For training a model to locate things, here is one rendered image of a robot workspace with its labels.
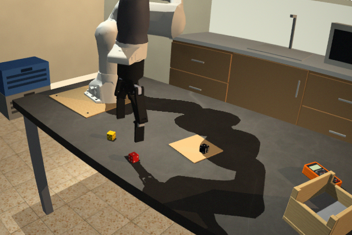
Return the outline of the orange digital multimeter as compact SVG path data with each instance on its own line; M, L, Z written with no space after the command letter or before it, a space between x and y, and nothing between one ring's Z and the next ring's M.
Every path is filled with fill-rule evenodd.
M322 167L319 163L312 162L312 163L308 163L308 164L304 165L302 172L309 179L314 179L314 178L321 176L329 171L326 170L324 167ZM340 187L342 184L342 181L339 178L337 178L336 176L334 176L333 183L335 183L336 185L338 185Z

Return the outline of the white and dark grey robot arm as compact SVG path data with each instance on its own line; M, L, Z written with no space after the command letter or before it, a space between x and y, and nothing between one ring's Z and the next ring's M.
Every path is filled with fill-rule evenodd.
M99 71L97 78L89 83L90 89L84 92L93 102L117 103L114 95L117 64L131 65L145 59L147 34L174 39L183 33L186 24L183 0L164 1L170 3L119 0L108 21L97 27Z

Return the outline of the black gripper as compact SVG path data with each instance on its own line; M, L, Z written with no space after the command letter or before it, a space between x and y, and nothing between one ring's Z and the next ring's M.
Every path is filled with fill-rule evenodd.
M114 92L117 99L117 119L125 118L125 99L128 95L135 117L133 121L135 123L134 141L136 143L144 141L144 127L148 122L148 117L144 87L139 86L138 82L144 76L144 59L131 65L117 64L117 76Z

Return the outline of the red die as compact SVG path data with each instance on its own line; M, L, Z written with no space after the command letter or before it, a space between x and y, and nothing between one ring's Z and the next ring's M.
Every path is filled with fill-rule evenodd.
M139 155L135 152L130 153L129 154L129 161L132 163L139 161Z

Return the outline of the yellow die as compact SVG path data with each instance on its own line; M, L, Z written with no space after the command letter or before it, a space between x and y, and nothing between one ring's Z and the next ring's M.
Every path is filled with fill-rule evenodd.
M113 132L113 131L109 131L108 133L107 133L107 139L109 139L109 140L114 140L115 139L115 132Z

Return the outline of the black die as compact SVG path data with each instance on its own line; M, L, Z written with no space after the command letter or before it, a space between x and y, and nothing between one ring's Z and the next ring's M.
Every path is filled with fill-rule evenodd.
M206 145L206 144L200 145L199 152L205 154L205 153L207 153L208 151L209 151L209 146L208 146L208 145Z

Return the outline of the wooden crate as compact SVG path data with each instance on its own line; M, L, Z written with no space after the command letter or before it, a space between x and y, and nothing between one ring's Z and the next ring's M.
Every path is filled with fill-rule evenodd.
M325 173L303 183L287 208L287 223L300 235L346 235L352 230L352 195Z

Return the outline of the tan flat mat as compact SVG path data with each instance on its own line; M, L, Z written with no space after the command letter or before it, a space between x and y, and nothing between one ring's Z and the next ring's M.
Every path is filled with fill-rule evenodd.
M202 144L209 146L209 151L205 154L199 152L200 145ZM194 135L168 145L186 157L192 163L197 163L223 151L199 135Z

